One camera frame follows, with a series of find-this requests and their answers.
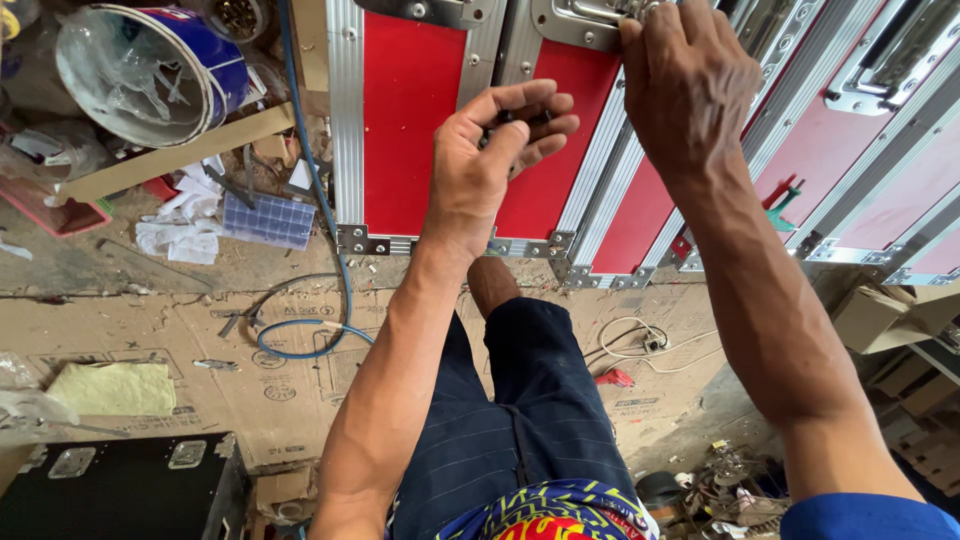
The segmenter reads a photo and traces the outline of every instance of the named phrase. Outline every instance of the blue cable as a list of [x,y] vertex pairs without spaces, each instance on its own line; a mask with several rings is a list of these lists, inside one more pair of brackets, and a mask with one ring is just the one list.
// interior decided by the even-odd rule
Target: blue cable
[[[326,201],[324,196],[324,187],[320,183],[320,175],[317,174],[317,166],[313,161],[313,153],[310,151],[310,143],[306,136],[306,127],[303,122],[303,110],[300,108],[300,92],[297,90],[297,70],[294,67],[294,44],[293,36],[290,32],[290,0],[277,0],[276,6],[280,11],[280,35],[283,37],[283,58],[286,61],[287,68],[287,85],[290,87],[291,100],[294,104],[294,116],[297,118],[297,133],[300,136],[300,144],[303,147],[303,154],[306,158],[307,169],[310,170],[310,176],[313,178],[313,185],[317,188],[317,196],[320,198],[321,206],[324,209],[324,217],[326,217],[326,224],[330,228],[330,235],[333,236],[333,245],[334,248],[337,245],[337,226],[333,221],[333,213],[330,212],[330,204]],[[260,335],[256,338],[257,345],[260,346],[260,349],[263,351],[281,358],[290,358],[294,360],[306,360],[309,358],[316,358],[317,356],[323,356],[328,353],[333,352],[337,348],[337,345],[340,345],[340,342],[343,341],[344,336],[348,332],[355,333],[360,337],[366,339],[367,341],[373,343],[373,339],[363,333],[362,331],[357,330],[356,328],[350,325],[350,313],[353,311],[353,299],[350,294],[350,277],[347,273],[347,260],[344,256],[340,255],[340,273],[344,277],[344,289],[346,290],[347,295],[347,309],[344,311],[344,324],[342,326],[343,331],[337,335],[337,338],[333,341],[333,344],[323,349],[322,351],[317,351],[315,353],[304,353],[302,355],[294,355],[290,353],[284,353],[276,349],[271,349],[263,342],[263,337],[267,333],[274,331],[281,327],[286,327],[290,325],[321,325],[327,324],[326,321],[320,319],[295,319],[292,321],[283,321],[282,323],[276,323],[271,325],[260,332]]]

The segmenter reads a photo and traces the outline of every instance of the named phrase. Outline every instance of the navy striped shorts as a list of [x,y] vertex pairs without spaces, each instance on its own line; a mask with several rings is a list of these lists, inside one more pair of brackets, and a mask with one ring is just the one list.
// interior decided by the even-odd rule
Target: navy striped shorts
[[551,479],[634,492],[566,309],[514,298],[491,313],[484,343],[493,402],[453,314],[430,411],[397,490],[397,540],[432,538],[477,506]]

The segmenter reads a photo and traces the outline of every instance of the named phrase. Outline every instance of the colorful shirt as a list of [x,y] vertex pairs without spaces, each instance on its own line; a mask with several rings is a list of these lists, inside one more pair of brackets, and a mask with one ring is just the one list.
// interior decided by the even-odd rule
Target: colorful shirt
[[519,489],[457,518],[436,540],[657,540],[634,494],[594,480],[552,480]]

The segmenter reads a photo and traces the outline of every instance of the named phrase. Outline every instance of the red tool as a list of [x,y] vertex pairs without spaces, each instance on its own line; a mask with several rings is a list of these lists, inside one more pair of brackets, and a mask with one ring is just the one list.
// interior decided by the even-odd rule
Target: red tool
[[616,384],[620,387],[636,386],[636,383],[629,375],[615,368],[608,370],[607,373],[599,377],[594,377],[593,382],[595,382],[597,386],[601,384]]

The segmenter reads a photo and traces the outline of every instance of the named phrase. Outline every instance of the forearm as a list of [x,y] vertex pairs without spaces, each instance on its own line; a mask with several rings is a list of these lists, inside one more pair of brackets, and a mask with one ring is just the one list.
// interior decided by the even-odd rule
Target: forearm
[[766,217],[742,157],[675,194],[707,273],[727,358],[773,423],[870,417],[850,357]]
[[[414,252],[376,342],[357,371],[324,447],[315,530],[344,512],[382,516],[413,454],[466,266],[429,241]],[[356,528],[360,525],[353,522]]]

